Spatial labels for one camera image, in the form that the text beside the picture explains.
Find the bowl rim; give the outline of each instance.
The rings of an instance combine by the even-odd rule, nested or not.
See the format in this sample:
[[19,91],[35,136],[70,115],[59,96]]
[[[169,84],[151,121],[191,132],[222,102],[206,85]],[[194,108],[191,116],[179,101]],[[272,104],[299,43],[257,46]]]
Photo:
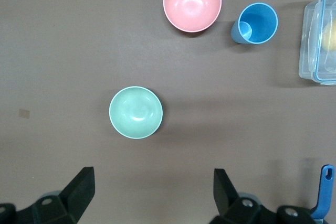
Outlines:
[[[125,90],[127,90],[127,89],[134,89],[134,88],[137,88],[137,89],[143,89],[143,90],[145,90],[145,91],[151,93],[151,94],[156,98],[156,100],[158,101],[158,103],[159,103],[159,105],[160,105],[160,114],[161,114],[161,118],[160,118],[160,121],[159,121],[157,127],[156,127],[150,134],[148,134],[148,135],[146,135],[146,136],[142,136],[142,137],[131,137],[131,136],[127,136],[126,134],[122,133],[121,131],[119,131],[119,130],[117,129],[117,127],[115,126],[115,124],[113,123],[113,120],[112,120],[112,118],[111,118],[111,106],[112,106],[112,103],[113,103],[113,101],[115,100],[115,98],[116,98],[120,93],[122,93],[123,91],[125,91]],[[162,123],[163,109],[162,109],[162,104],[161,104],[160,99],[158,98],[158,96],[157,96],[156,94],[154,94],[154,92],[152,92],[151,90],[149,90],[149,89],[147,89],[147,88],[141,87],[141,86],[129,86],[129,87],[126,87],[126,88],[123,88],[123,89],[119,90],[119,91],[113,96],[113,98],[112,98],[112,100],[111,100],[111,102],[110,102],[110,106],[109,106],[109,117],[110,117],[110,121],[111,121],[111,123],[112,123],[114,129],[115,129],[117,132],[119,132],[121,135],[123,135],[123,136],[125,136],[125,137],[128,137],[128,138],[131,138],[131,139],[142,139],[142,138],[146,138],[146,137],[148,137],[148,136],[154,134],[155,131],[158,130],[158,128],[160,127],[160,125],[161,125],[161,123]]]
[[168,14],[167,14],[166,7],[165,7],[164,2],[165,2],[165,0],[163,0],[163,10],[164,10],[164,13],[165,13],[167,19],[169,20],[169,22],[170,22],[173,26],[175,26],[177,29],[179,29],[179,30],[181,30],[181,31],[185,31],[185,32],[187,32],[187,33],[197,33],[197,32],[199,32],[199,31],[203,31],[203,30],[209,28],[209,27],[216,21],[216,19],[218,18],[219,14],[220,14],[221,9],[222,9],[222,0],[219,0],[219,8],[218,8],[217,15],[216,15],[216,17],[214,18],[214,20],[213,20],[209,25],[207,25],[207,26],[204,27],[204,28],[198,29],[198,30],[187,30],[187,29],[183,29],[183,28],[181,28],[181,27],[175,25],[175,24],[171,21],[171,19],[169,18]]

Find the yellow object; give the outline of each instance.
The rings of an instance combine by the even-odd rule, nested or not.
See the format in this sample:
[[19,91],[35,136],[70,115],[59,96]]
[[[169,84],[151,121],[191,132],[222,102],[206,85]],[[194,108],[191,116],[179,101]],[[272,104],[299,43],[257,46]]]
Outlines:
[[336,19],[328,23],[322,31],[322,48],[326,51],[336,51]]

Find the bowl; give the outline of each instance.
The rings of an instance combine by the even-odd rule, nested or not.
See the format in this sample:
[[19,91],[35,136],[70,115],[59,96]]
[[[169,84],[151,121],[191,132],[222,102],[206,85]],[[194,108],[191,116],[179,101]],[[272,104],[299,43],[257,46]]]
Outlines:
[[189,33],[212,25],[221,7],[222,0],[163,0],[164,12],[170,23]]
[[163,116],[158,97],[149,89],[138,86],[120,90],[110,103],[109,113],[116,131],[133,139],[152,135]]

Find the container lid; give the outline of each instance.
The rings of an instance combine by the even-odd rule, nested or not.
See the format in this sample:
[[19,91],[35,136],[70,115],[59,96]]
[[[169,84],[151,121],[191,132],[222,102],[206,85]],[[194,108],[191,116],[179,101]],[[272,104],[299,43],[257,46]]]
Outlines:
[[336,0],[319,0],[308,38],[309,71],[323,84],[336,83]]

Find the blue cup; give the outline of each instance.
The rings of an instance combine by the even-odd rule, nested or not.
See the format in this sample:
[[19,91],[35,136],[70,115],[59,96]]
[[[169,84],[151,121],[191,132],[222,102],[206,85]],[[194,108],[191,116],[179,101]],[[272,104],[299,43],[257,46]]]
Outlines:
[[278,28],[275,10],[265,3],[247,6],[231,29],[232,39],[241,44],[262,44],[269,41]]

